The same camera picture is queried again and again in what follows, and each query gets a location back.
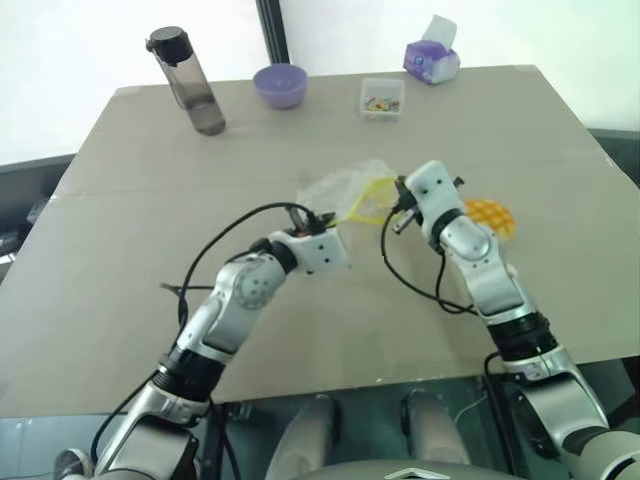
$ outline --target purple bowl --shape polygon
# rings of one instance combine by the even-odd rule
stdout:
[[[253,84],[273,108],[292,108],[307,92],[307,72],[288,63],[274,63],[256,73]]]

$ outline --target plastic container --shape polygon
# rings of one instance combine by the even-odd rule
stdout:
[[[169,80],[176,101],[185,109],[194,128],[203,135],[216,135],[225,129],[224,115],[202,72],[187,32],[180,27],[155,30],[147,40]]]
[[[260,96],[273,108],[293,108],[307,92],[307,72],[288,63],[274,63],[253,77]]]
[[[365,78],[360,90],[360,113],[366,120],[398,120],[404,108],[404,80]]]

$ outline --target clear plastic bag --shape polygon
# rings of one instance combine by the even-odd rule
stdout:
[[[335,212],[336,223],[381,225],[398,197],[396,177],[384,161],[366,160],[312,183],[297,201],[318,213]]]

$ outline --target black bottle cap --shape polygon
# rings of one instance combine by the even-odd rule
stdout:
[[[193,55],[187,32],[180,27],[162,27],[147,40],[147,50],[153,51],[165,63],[175,67]]]

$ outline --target white tissue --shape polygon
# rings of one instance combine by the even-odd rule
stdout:
[[[441,17],[440,15],[434,15],[427,30],[424,32],[424,35],[422,35],[422,40],[441,43],[444,48],[451,50],[457,32],[458,26],[451,20]]]

